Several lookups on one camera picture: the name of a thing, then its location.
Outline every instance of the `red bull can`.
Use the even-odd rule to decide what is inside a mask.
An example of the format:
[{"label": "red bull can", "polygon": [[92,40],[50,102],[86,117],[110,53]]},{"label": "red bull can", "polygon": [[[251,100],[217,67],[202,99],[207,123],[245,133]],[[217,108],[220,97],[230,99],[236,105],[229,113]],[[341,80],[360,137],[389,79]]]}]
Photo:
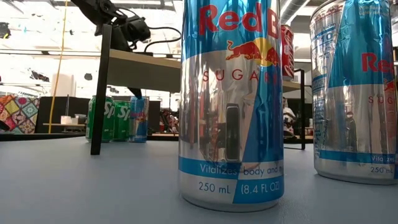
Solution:
[{"label": "red bull can", "polygon": [[179,186],[252,212],[284,194],[279,1],[185,1]]},{"label": "red bull can", "polygon": [[149,98],[131,98],[129,142],[147,142]]},{"label": "red bull can", "polygon": [[389,1],[327,1],[310,29],[315,169],[338,180],[396,184]]},{"label": "red bull can", "polygon": [[290,26],[281,25],[282,38],[282,77],[285,81],[292,81],[294,79],[294,33]]}]

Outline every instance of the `charging bull graphic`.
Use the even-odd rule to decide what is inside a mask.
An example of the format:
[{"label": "charging bull graphic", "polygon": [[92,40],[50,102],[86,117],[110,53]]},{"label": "charging bull graphic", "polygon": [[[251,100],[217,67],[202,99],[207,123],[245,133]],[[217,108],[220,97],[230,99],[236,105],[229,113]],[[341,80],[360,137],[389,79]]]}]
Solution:
[{"label": "charging bull graphic", "polygon": [[272,47],[271,43],[262,37],[233,47],[234,42],[227,40],[228,50],[231,54],[225,59],[232,60],[243,56],[246,60],[255,60],[258,65],[268,67],[280,64],[278,52]]}]

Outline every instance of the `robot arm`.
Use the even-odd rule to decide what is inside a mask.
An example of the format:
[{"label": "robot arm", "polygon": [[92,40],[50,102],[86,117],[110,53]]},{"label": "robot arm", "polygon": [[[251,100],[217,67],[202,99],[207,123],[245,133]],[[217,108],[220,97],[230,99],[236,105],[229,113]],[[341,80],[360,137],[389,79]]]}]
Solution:
[{"label": "robot arm", "polygon": [[[134,15],[127,17],[110,0],[71,0],[80,11],[97,26],[95,36],[102,34],[104,24],[112,26],[111,47],[116,50],[131,52],[130,47],[136,49],[136,43],[150,37],[150,31],[144,17]],[[141,89],[129,88],[137,97],[141,98]]]}]

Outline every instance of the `gray table surface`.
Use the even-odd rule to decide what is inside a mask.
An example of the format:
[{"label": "gray table surface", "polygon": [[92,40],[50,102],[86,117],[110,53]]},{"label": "gray table surface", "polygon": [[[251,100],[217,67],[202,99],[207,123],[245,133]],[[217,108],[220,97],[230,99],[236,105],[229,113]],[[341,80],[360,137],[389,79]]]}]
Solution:
[{"label": "gray table surface", "polygon": [[225,213],[184,201],[177,142],[103,144],[84,138],[0,142],[0,223],[398,223],[398,187],[317,175],[312,145],[285,149],[285,195],[269,210]]}]

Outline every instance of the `wooden shelf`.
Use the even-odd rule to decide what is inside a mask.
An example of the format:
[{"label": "wooden shelf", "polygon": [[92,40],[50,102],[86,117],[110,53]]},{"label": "wooden shelf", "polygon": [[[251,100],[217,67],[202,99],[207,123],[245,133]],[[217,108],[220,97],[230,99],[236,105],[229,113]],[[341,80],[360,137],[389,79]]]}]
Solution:
[{"label": "wooden shelf", "polygon": [[284,89],[283,89],[284,93],[288,93],[290,91],[295,91],[299,89],[300,89],[299,83],[284,81]]},{"label": "wooden shelf", "polygon": [[[108,84],[148,90],[180,92],[181,62],[110,49]],[[300,84],[283,82],[284,93]]]}]

